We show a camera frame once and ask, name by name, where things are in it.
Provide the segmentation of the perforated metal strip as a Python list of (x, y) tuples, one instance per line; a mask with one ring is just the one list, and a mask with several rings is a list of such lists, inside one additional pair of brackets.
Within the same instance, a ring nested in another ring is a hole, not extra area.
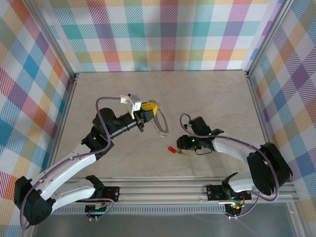
[(131, 214), (131, 215), (188, 215), (188, 214), (224, 214), (226, 213), (223, 204), (132, 204), (115, 205), (110, 214)]

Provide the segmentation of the grey metal shelf panel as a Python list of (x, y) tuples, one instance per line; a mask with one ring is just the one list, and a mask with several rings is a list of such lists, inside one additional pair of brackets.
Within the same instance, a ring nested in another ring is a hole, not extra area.
[(53, 215), (32, 237), (297, 237), (291, 224), (251, 223), (218, 215), (109, 215), (90, 222), (80, 215)]

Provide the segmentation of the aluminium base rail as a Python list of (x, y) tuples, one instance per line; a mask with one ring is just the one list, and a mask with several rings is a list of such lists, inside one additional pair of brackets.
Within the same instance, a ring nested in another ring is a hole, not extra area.
[(206, 204), (204, 185), (220, 185), (222, 177), (100, 178), (105, 186), (119, 186), (116, 204)]

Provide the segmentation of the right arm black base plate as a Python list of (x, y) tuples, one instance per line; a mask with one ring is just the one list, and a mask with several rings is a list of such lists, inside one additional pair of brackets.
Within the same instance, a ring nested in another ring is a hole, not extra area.
[(208, 201), (215, 201), (215, 200), (223, 200), (226, 196), (223, 192), (221, 185), (206, 185), (206, 190), (204, 191), (207, 195)]

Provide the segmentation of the aluminium table side rail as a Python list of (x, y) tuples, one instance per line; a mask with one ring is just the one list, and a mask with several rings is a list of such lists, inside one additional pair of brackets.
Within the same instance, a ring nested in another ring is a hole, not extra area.
[(75, 73), (73, 77), (70, 77), (69, 82), (67, 83), (67, 87), (61, 103), (61, 111), (57, 116), (57, 126), (53, 130), (52, 141), (48, 144), (48, 154), (44, 156), (40, 171), (45, 171), (56, 161), (57, 152), (61, 143), (62, 134), (65, 128), (67, 116), (69, 114), (70, 105), (74, 96), (78, 78), (79, 73)]
[(260, 124), (260, 127), (261, 127), (261, 131), (262, 131), (262, 134), (263, 134), (263, 137), (264, 137), (264, 140), (265, 142), (273, 142), (272, 139), (271, 139), (271, 136), (270, 136), (270, 133), (269, 133), (269, 130), (268, 130), (268, 126), (267, 126), (267, 123), (266, 123), (266, 120), (265, 120), (265, 116), (264, 116), (264, 113), (263, 113), (263, 110), (260, 106), (260, 103), (259, 103), (259, 98), (256, 94), (256, 90), (255, 90), (255, 86), (253, 84), (253, 81), (252, 79), (250, 78), (250, 76), (248, 75), (247, 72), (245, 72), (245, 76), (246, 76), (246, 81), (247, 81), (247, 84), (248, 84), (248, 87), (249, 87), (249, 90), (250, 90), (250, 94), (251, 94), (251, 97), (252, 97), (252, 101), (253, 101), (253, 104), (254, 104), (254, 107), (255, 107), (255, 111), (256, 111), (256, 114), (257, 114), (257, 117), (258, 117), (258, 121), (259, 121), (259, 124)]

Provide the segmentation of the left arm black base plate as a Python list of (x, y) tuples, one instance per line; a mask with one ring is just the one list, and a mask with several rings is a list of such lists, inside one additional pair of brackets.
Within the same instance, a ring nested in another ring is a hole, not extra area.
[(107, 186), (104, 188), (104, 195), (106, 198), (112, 199), (114, 202), (118, 202), (120, 196), (120, 187)]

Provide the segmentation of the aluminium frame post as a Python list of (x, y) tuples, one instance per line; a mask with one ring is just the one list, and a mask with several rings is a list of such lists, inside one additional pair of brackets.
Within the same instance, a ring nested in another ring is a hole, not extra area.
[(57, 42), (49, 24), (45, 20), (40, 8), (36, 4), (35, 0), (23, 0), (24, 4), (30, 11), (31, 15), (37, 22), (42, 34), (46, 38), (48, 44), (51, 46), (53, 52), (56, 54), (61, 65), (64, 67), (65, 71), (69, 74), (71, 80), (76, 80), (76, 73), (73, 71), (70, 63), (68, 62), (64, 52), (62, 51), (60, 45)]
[(269, 3), (263, 21), (259, 25), (257, 35), (244, 61), (243, 70), (247, 78), (251, 78), (259, 66), (294, 1), (271, 0)]

